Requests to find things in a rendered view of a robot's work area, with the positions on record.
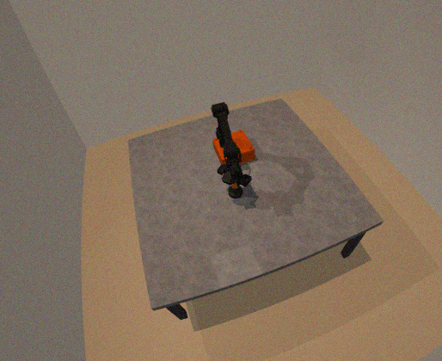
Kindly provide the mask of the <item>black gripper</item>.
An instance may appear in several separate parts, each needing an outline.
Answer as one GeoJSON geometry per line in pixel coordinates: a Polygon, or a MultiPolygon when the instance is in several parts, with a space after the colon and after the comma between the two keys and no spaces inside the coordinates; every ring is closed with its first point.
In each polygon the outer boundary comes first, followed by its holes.
{"type": "MultiPolygon", "coordinates": [[[[218,168],[218,174],[224,174],[226,169],[229,169],[227,165],[222,164],[219,168],[218,168]]],[[[250,182],[252,181],[252,177],[244,174],[243,177],[240,180],[237,180],[237,186],[239,187],[239,185],[241,184],[242,186],[247,186],[250,182]]]]}

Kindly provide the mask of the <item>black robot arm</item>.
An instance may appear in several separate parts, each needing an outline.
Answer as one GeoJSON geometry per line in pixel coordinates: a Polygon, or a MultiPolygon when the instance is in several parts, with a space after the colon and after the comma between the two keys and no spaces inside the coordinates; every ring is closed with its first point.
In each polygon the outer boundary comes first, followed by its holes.
{"type": "Polygon", "coordinates": [[[242,169],[239,162],[242,161],[240,149],[236,146],[236,142],[232,139],[230,127],[228,123],[229,108],[225,102],[211,106],[212,116],[218,119],[218,128],[216,136],[219,139],[220,147],[224,147],[224,159],[229,169],[226,169],[222,177],[223,183],[228,185],[235,184],[236,181],[243,177],[242,169]],[[239,158],[238,158],[239,155],[239,158]],[[227,161],[226,161],[227,157],[227,161]],[[229,171],[230,170],[230,171],[229,171]]]}

